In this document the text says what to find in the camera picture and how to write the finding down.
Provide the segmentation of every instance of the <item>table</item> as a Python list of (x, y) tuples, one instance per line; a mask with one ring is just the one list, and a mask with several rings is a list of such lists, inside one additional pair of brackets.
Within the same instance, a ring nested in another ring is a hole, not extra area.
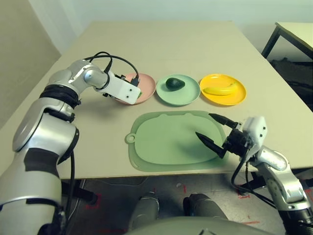
[[(87, 89), (81, 96), (82, 104), (75, 109), (74, 123), (80, 130), (75, 148), (77, 179), (233, 172), (239, 163), (235, 155), (230, 155), (224, 166), (214, 169), (142, 172), (131, 165), (124, 138), (136, 118), (148, 112), (173, 110), (204, 110), (235, 121), (264, 115), (269, 129), (264, 144), (284, 153), (293, 168), (313, 165), (312, 112), (234, 23), (94, 22), (51, 67), (0, 130), (0, 174), (13, 159), (11, 144), (16, 128), (50, 76), (73, 61), (102, 50), (126, 58), (139, 72), (155, 80), (174, 73), (186, 74), (197, 81), (211, 73), (229, 74), (245, 85), (247, 98), (239, 105), (222, 107), (201, 96), (187, 106), (170, 107), (154, 94), (146, 102), (130, 106)], [(108, 59), (94, 62), (104, 68)], [(128, 65), (115, 60), (112, 71), (133, 72)], [(228, 135), (230, 129), (224, 129)], [(58, 166), (61, 178), (70, 177), (69, 166), (69, 160)]]
[(277, 22), (274, 32), (262, 51), (264, 58), (267, 58), (279, 36), (284, 37), (313, 59), (313, 23)]

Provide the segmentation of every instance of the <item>metal frame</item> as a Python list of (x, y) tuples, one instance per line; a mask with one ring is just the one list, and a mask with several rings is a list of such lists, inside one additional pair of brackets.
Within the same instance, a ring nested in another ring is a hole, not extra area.
[[(98, 199), (98, 196), (94, 194), (93, 192), (80, 188), (80, 183), (81, 183), (81, 180), (74, 181), (73, 197), (80, 198), (91, 205), (95, 204)], [(62, 181), (62, 194), (68, 195), (68, 191), (69, 191), (69, 183)]]
[(287, 41), (289, 41), (291, 44), (296, 46), (299, 50), (301, 50), (303, 53), (305, 53), (307, 56), (313, 59), (313, 50), (311, 48), (300, 43), (296, 38), (289, 35), (285, 30), (283, 30), (279, 26), (276, 26), (274, 32), (272, 33), (271, 37), (268, 40), (268, 43), (266, 44), (266, 46), (264, 47), (261, 53), (264, 58), (268, 57), (269, 53), (271, 52), (272, 48), (277, 42), (279, 36), (282, 36), (283, 38), (285, 38)]

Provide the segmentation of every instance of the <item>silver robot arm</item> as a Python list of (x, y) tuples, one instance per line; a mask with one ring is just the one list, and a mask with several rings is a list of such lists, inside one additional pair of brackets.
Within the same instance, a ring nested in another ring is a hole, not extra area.
[(264, 117), (249, 117), (240, 131), (241, 123), (217, 114), (209, 115), (220, 124), (232, 128), (222, 147), (215, 145), (210, 138), (200, 133), (196, 134), (219, 157), (223, 158), (226, 151), (240, 156), (241, 161), (232, 177), (232, 185), (241, 191), (255, 193), (249, 188), (242, 188), (234, 183), (241, 167), (249, 162), (264, 177), (287, 234), (313, 234), (313, 212), (310, 203), (301, 183), (292, 173), (287, 158), (263, 146), (267, 135)]
[(70, 156), (78, 141), (74, 108), (88, 87), (130, 104), (140, 94), (138, 87), (86, 60), (51, 76), (18, 127), (13, 162), (0, 177), (0, 235), (59, 234), (64, 228), (56, 165)]

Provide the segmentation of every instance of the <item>gray floor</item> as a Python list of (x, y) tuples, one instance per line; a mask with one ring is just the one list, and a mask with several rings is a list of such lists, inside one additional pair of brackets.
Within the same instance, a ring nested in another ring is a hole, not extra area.
[[(84, 188), (98, 193), (101, 198), (91, 207), (80, 202), (71, 220), (69, 234), (124, 234), (139, 197), (145, 192), (155, 191), (160, 199), (160, 219), (182, 216), (184, 197), (201, 192), (211, 197), (229, 220), (284, 235), (278, 212), (254, 195), (238, 195), (229, 184), (230, 177), (219, 174), (87, 180)], [(240, 174), (237, 183), (244, 182), (244, 175)], [(258, 190), (258, 193), (270, 197), (266, 188)]]

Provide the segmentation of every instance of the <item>wire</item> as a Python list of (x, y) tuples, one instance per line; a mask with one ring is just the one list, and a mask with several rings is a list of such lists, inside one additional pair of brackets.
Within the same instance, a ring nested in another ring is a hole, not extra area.
[(124, 61), (124, 62), (126, 62), (127, 64), (129, 64), (133, 68), (133, 70), (136, 73), (136, 78), (139, 78), (139, 73), (138, 73), (137, 69), (135, 68), (135, 66), (131, 62), (129, 62), (128, 60), (126, 60), (126, 59), (124, 59), (122, 57), (116, 56), (116, 55), (94, 55), (94, 56), (91, 56), (91, 57), (87, 57), (84, 60), (89, 60), (90, 61), (90, 60), (97, 59), (97, 58), (114, 58), (114, 59), (118, 59), (118, 60)]
[(231, 177), (231, 184), (234, 188), (236, 188), (237, 190), (239, 191), (242, 191), (242, 192), (249, 192), (249, 193), (252, 193), (253, 195), (257, 196), (260, 200), (262, 200), (263, 202), (267, 203), (268, 205), (270, 205), (271, 207), (273, 208), (276, 208), (275, 205), (274, 205), (274, 202), (270, 199), (268, 199), (267, 197), (261, 195), (261, 194), (258, 194), (256, 193), (255, 191), (252, 190), (252, 188), (249, 186), (248, 184), (248, 174), (247, 174), (247, 164), (246, 164), (246, 181), (247, 181), (247, 185), (249, 188), (244, 188), (244, 187), (241, 187), (237, 184), (235, 184), (235, 179), (241, 169), (241, 167), (244, 165), (244, 163), (246, 162), (246, 154), (244, 157), (241, 158), (241, 161), (239, 162), (237, 168), (235, 169), (232, 177)]
[[(81, 186), (80, 188), (82, 188), (82, 189), (84, 188), (85, 182), (86, 182), (86, 179), (84, 179), (84, 181), (83, 181), (83, 183), (82, 183), (82, 186)], [(69, 217), (68, 217), (68, 221), (70, 221), (70, 219), (71, 219), (72, 216), (74, 215), (75, 211), (76, 211), (77, 208), (79, 207), (80, 203), (81, 203), (81, 199), (80, 199), (80, 198), (77, 198), (76, 203), (75, 203), (75, 206), (74, 206), (74, 209), (73, 209), (72, 213), (71, 213), (71, 214), (69, 215)]]
[(100, 51), (100, 52), (98, 52), (98, 53), (96, 53), (94, 56), (93, 56), (93, 58), (91, 58), (90, 60), (89, 60), (89, 62), (91, 63), (95, 58), (95, 56), (97, 56), (97, 55), (100, 55), (100, 54), (107, 54), (107, 55), (110, 55), (109, 53), (107, 53), (106, 51)]
[(70, 182), (69, 182), (69, 190), (68, 190), (68, 197), (67, 197), (67, 206), (65, 209), (67, 223), (69, 220), (70, 206), (71, 206), (72, 198), (73, 198), (74, 178), (75, 178), (75, 159), (74, 159), (74, 151), (72, 151), (72, 153), (70, 154)]
[(127, 187), (138, 187), (138, 186), (141, 186), (142, 184), (144, 184), (146, 181), (147, 181), (148, 177), (146, 177), (140, 184), (138, 185), (124, 185), (124, 184), (111, 184), (111, 183), (108, 183), (108, 182), (105, 182), (105, 181), (102, 181), (102, 180), (96, 180), (96, 181), (100, 181), (102, 183), (105, 183), (107, 185), (111, 185), (111, 186), (127, 186)]
[(273, 208), (276, 208), (275, 205), (274, 205), (274, 202), (270, 199), (268, 199), (267, 197), (261, 195), (261, 194), (258, 194), (256, 193), (250, 186), (250, 183), (249, 183), (249, 179), (248, 179), (248, 166), (249, 166), (249, 162), (246, 163), (246, 184), (248, 186), (248, 189), (249, 189), (249, 192), (252, 193), (253, 195), (257, 196), (260, 200), (262, 200), (263, 202), (265, 202), (266, 204), (268, 204), (269, 206), (273, 207)]

